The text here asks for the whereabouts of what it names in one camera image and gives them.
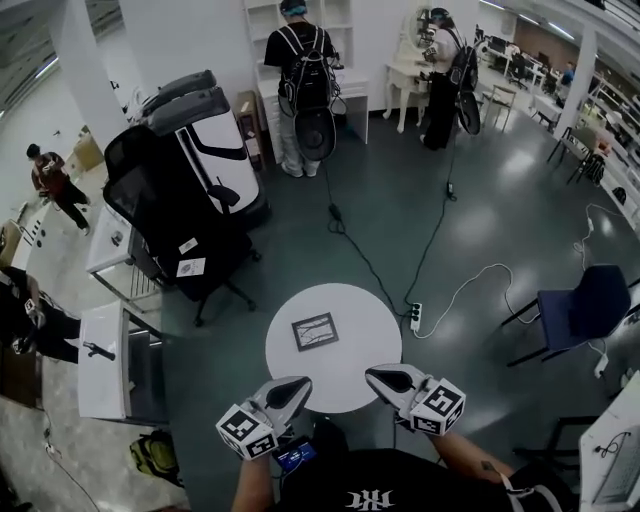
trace white logo on shirt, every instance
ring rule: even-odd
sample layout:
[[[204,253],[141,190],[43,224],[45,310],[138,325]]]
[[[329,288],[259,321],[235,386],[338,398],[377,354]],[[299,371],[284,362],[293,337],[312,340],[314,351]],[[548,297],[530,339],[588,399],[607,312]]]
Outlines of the white logo on shirt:
[[[393,491],[387,491],[382,493],[382,499],[380,499],[380,491],[361,491],[350,492],[351,496],[353,496],[353,503],[351,505],[347,505],[347,508],[355,508],[356,510],[382,510],[385,508],[393,507],[393,503],[389,500],[389,495]]]

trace white paper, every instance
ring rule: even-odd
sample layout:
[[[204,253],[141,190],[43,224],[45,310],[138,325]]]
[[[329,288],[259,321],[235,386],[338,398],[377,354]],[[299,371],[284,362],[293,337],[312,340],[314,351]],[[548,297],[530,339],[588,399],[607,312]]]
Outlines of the white paper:
[[[180,254],[184,254],[185,252],[190,251],[196,245],[198,245],[198,241],[195,238],[192,238],[188,242],[183,243],[178,249],[180,250]]]
[[[247,139],[247,151],[249,156],[257,156],[260,154],[260,146],[256,139]]]
[[[182,260],[178,263],[177,277],[199,276],[204,274],[204,263],[206,258],[195,260]]]

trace green backpack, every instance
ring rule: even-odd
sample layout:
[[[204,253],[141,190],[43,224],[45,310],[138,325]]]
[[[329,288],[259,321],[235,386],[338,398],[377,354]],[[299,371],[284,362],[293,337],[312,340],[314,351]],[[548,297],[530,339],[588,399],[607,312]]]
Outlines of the green backpack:
[[[149,435],[141,435],[140,439],[131,443],[129,450],[138,471],[183,487],[178,477],[180,468],[173,449],[173,439],[167,432],[154,430]]]

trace round white table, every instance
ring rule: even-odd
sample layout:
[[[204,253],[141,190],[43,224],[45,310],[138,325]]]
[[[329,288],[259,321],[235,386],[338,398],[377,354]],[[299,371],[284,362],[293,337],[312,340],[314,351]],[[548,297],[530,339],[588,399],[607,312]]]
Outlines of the round white table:
[[[331,313],[338,341],[299,351],[292,324]],[[395,317],[375,295],[356,286],[322,284],[291,297],[276,313],[266,342],[274,379],[307,376],[313,392],[306,408],[323,413],[359,409],[376,398],[364,372],[399,363],[402,338]]]

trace black t-shirt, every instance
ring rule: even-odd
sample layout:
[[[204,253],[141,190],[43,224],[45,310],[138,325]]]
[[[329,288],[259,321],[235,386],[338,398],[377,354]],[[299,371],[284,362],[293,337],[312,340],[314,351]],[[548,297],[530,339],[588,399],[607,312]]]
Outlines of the black t-shirt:
[[[300,39],[300,43],[302,44],[305,50],[313,47],[313,42],[316,39],[316,26],[311,23],[307,23],[306,21],[298,21],[296,23],[289,24],[289,27],[296,33],[298,39]],[[331,44],[331,38],[329,37],[329,33],[319,28],[324,33],[324,51],[322,54],[327,57],[334,56],[333,45]],[[281,68],[282,74],[280,76],[280,86],[278,87],[278,94],[280,96],[286,96],[284,91],[284,80],[285,73],[288,73],[291,64],[293,63],[293,59],[295,58],[295,53],[291,49],[291,46],[287,42],[288,39],[285,39],[282,34],[279,34],[278,31],[273,32],[269,36],[269,40],[267,41],[267,51],[264,56],[264,65],[265,66],[275,66]],[[296,51],[300,51],[299,46],[295,46]]]
[[[0,343],[10,345],[14,338],[25,338],[33,323],[24,309],[31,298],[27,273],[14,267],[0,270]]]
[[[277,511],[512,512],[506,489],[398,450],[318,456],[285,478]]]

